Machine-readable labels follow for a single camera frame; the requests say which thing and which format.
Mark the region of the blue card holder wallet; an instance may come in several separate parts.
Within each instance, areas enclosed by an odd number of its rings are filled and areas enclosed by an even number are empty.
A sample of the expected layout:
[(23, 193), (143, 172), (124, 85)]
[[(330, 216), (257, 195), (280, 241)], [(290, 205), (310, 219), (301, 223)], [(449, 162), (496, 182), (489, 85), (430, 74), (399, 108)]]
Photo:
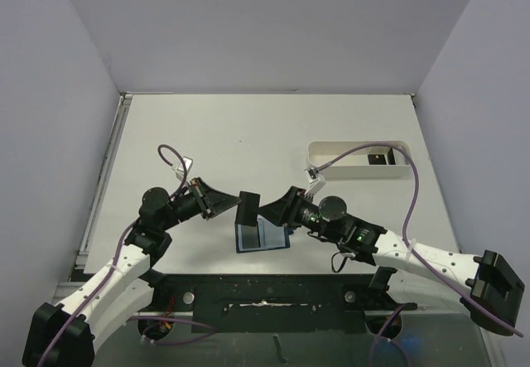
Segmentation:
[[(236, 240), (236, 252), (239, 254), (242, 253), (252, 253), (260, 251), (269, 251), (275, 249), (266, 249), (264, 247), (264, 231), (267, 228), (272, 228), (273, 224), (265, 220), (261, 215), (258, 216), (258, 224), (255, 227), (235, 225), (235, 240)], [(291, 247), (290, 237), (294, 233), (292, 229), (289, 229), (285, 226), (275, 226), (283, 227), (287, 234), (289, 234), (288, 244), (289, 249)]]

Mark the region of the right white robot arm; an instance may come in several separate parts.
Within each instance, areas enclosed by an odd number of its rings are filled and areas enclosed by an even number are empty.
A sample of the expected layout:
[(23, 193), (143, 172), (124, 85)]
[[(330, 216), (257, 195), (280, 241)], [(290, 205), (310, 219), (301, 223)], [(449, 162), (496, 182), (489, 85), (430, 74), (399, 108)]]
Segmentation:
[(333, 244), (345, 259), (374, 266), (369, 300), (380, 308), (428, 305), (470, 316), (500, 336), (520, 336), (516, 328), (525, 285), (505, 257), (437, 249), (371, 224), (348, 213), (338, 196), (315, 205), (296, 187), (258, 208), (276, 226), (304, 227), (309, 236)]

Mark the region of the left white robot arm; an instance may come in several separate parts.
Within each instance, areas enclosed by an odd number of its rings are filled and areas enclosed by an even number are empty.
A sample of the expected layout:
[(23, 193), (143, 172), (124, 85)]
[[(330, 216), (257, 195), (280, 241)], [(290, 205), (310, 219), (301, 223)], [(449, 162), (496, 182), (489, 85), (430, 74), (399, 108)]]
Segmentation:
[(137, 219), (118, 241), (114, 256), (75, 292), (34, 313), (22, 356), (25, 366), (90, 366), (99, 347), (144, 307), (157, 310), (169, 297), (154, 265), (171, 244), (168, 230), (195, 216), (214, 218), (240, 198), (196, 177), (170, 195), (161, 187), (144, 193)]

